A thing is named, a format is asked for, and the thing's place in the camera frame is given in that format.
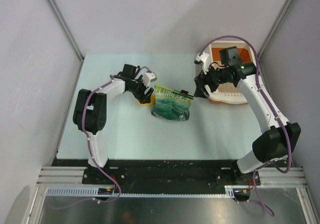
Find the black bag clip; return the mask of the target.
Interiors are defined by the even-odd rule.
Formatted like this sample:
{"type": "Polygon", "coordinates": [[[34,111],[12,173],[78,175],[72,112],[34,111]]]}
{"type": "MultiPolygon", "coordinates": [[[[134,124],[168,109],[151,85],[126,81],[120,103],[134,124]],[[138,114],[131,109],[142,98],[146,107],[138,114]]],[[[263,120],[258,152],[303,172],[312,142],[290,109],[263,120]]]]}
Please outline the black bag clip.
{"type": "Polygon", "coordinates": [[[184,96],[184,97],[189,97],[189,98],[193,98],[194,96],[193,95],[190,95],[188,91],[186,90],[173,90],[175,93],[179,94],[180,96],[184,96]]]}

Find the green litter bag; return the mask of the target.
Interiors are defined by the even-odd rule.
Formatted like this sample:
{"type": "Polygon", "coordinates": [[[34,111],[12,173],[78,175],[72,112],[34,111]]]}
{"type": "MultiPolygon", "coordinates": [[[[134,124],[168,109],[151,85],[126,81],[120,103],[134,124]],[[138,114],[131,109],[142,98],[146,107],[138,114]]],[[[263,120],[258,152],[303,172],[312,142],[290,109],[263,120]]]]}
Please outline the green litter bag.
{"type": "Polygon", "coordinates": [[[190,106],[194,97],[185,97],[174,92],[174,89],[156,84],[155,102],[151,110],[154,117],[170,121],[188,121],[190,106]]]}

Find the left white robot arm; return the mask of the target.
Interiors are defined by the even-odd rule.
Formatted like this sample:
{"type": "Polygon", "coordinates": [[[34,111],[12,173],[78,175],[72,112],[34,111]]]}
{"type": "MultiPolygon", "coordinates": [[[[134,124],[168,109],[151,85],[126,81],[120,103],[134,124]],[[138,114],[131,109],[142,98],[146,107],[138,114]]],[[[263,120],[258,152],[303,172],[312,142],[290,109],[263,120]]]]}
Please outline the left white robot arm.
{"type": "Polygon", "coordinates": [[[157,75],[147,66],[125,64],[122,71],[111,75],[110,80],[94,90],[81,89],[78,92],[72,121],[86,136],[88,164],[95,167],[93,178],[100,184],[110,180],[111,172],[104,168],[108,155],[103,153],[99,134],[107,123],[108,102],[115,97],[130,92],[141,105],[152,103],[154,89],[151,83],[157,75]]]}

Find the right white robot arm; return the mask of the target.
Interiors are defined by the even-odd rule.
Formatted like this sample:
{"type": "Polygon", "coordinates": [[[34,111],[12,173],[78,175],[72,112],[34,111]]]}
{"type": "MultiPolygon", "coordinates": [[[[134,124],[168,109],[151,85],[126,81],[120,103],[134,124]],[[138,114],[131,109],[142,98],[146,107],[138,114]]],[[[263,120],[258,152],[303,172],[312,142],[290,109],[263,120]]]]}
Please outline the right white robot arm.
{"type": "Polygon", "coordinates": [[[242,185],[249,178],[249,173],[265,165],[287,157],[287,164],[292,163],[292,152],[301,134],[298,123],[291,123],[277,108],[261,77],[256,65],[243,62],[237,47],[220,50],[222,68],[215,68],[210,62],[210,55],[199,53],[194,62],[202,66],[202,71],[194,78],[195,97],[209,98],[219,85],[232,83],[243,94],[258,121],[261,135],[252,143],[252,150],[236,162],[237,168],[230,172],[231,180],[242,185]]]}

